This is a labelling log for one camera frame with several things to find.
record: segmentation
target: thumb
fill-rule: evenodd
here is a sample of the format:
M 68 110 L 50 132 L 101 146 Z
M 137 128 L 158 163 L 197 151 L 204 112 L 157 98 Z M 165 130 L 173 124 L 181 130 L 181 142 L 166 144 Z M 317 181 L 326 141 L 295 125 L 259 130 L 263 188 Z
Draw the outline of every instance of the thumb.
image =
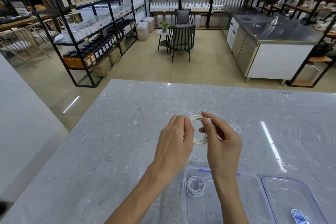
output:
M 187 117 L 184 119 L 184 142 L 193 145 L 194 143 L 195 129 L 191 125 L 190 119 Z
M 205 133 L 207 134 L 208 143 L 209 142 L 211 143 L 219 142 L 216 129 L 214 125 L 212 124 L 212 122 L 208 118 L 205 118 L 205 117 L 201 119 L 201 122 L 204 126 Z

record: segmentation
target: black metal chair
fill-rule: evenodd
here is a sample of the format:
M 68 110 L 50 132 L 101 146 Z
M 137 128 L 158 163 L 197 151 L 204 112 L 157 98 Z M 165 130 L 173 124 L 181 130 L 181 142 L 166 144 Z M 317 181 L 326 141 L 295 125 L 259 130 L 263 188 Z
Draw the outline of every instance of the black metal chair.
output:
M 193 24 L 175 25 L 169 28 L 169 55 L 171 53 L 171 50 L 173 50 L 171 63 L 173 63 L 175 51 L 187 52 L 190 62 L 190 50 L 194 47 L 195 29 L 196 26 Z
M 175 25 L 194 24 L 190 9 L 175 9 Z

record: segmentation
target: plastic lid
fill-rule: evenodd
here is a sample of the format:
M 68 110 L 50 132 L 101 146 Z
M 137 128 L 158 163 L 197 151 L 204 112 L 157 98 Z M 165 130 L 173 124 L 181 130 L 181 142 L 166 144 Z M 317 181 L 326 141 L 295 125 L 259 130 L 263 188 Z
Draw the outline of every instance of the plastic lid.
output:
M 277 224 L 295 223 L 291 213 L 292 209 L 301 211 L 310 224 L 328 223 L 307 185 L 303 182 L 270 176 L 262 177 L 261 181 Z
M 201 197 L 190 197 L 186 182 L 191 176 L 199 176 L 205 184 Z M 270 205 L 260 180 L 250 173 L 237 173 L 241 200 L 250 224 L 275 223 Z M 208 167 L 187 167 L 182 181 L 182 212 L 185 224 L 223 223 L 221 204 Z

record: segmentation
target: white cable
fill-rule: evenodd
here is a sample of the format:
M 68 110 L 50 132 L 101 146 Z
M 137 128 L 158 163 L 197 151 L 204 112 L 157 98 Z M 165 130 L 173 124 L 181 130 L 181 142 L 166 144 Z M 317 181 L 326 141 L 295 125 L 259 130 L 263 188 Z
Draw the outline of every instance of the white cable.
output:
M 190 121 L 200 120 L 201 118 L 203 117 L 198 114 L 189 117 Z M 194 144 L 204 144 L 204 143 L 207 143 L 207 141 L 208 141 L 207 134 L 205 134 L 202 139 L 194 138 Z
M 191 184 L 193 182 L 198 183 L 198 189 L 191 188 Z M 201 196 L 203 196 L 204 189 L 205 189 L 205 184 L 204 184 L 204 181 L 202 180 L 201 177 L 191 176 L 188 179 L 186 185 L 187 185 L 187 192 L 188 192 L 189 196 L 191 196 L 191 197 L 201 197 Z

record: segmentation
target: small round side table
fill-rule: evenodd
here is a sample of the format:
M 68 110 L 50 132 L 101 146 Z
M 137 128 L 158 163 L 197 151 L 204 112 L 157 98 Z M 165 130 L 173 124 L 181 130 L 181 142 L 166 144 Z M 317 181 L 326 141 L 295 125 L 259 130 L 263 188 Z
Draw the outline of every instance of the small round side table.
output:
M 160 35 L 159 46 L 158 46 L 157 50 L 159 50 L 159 48 L 160 48 L 161 36 L 164 35 L 166 37 L 166 50 L 167 50 L 167 53 L 168 53 L 168 38 L 167 38 L 167 36 L 169 34 L 169 30 L 167 29 L 166 32 L 162 32 L 162 29 L 160 29 L 156 33 Z

